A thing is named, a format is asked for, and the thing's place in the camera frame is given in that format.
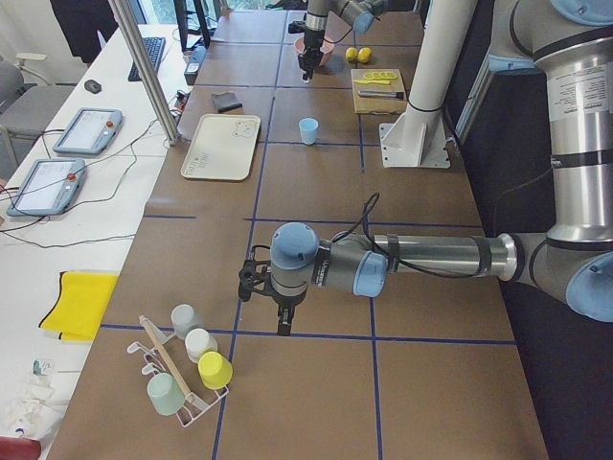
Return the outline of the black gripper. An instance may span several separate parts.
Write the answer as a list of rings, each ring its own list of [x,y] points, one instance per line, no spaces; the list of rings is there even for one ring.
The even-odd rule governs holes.
[[[290,34],[304,34],[304,50],[298,55],[299,67],[304,70],[303,80],[310,81],[324,53],[321,51],[327,26],[326,18],[306,18],[288,26]]]
[[[248,302],[253,293],[271,297],[279,306],[277,335],[291,335],[293,321],[293,308],[306,298],[306,291],[300,293],[282,293],[279,287],[273,286],[272,268],[270,260],[257,260],[258,249],[270,250],[265,244],[255,244],[249,249],[238,273],[238,298]]]

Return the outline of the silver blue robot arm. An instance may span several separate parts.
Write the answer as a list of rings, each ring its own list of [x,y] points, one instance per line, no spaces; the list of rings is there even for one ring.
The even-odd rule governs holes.
[[[329,14],[364,34],[385,10],[375,1],[307,1],[299,54],[303,80],[313,77]],[[408,105],[380,133],[384,167],[432,167],[443,100],[477,1],[432,1]],[[290,222],[272,237],[269,261],[255,245],[238,273],[242,302],[256,292],[278,305],[279,335],[290,335],[296,306],[309,285],[376,297],[386,275],[412,270],[444,278],[495,276],[519,281],[573,311],[612,322],[612,1],[495,1],[489,71],[546,75],[556,222],[546,234],[485,237],[370,236],[360,220],[332,241]]]
[[[304,50],[298,55],[299,67],[303,71],[302,80],[310,81],[314,70],[319,66],[323,52],[321,47],[330,12],[334,12],[350,30],[365,34],[376,18],[388,10],[385,0],[313,0],[307,2],[303,21],[294,21],[288,26],[290,34],[304,34]]]

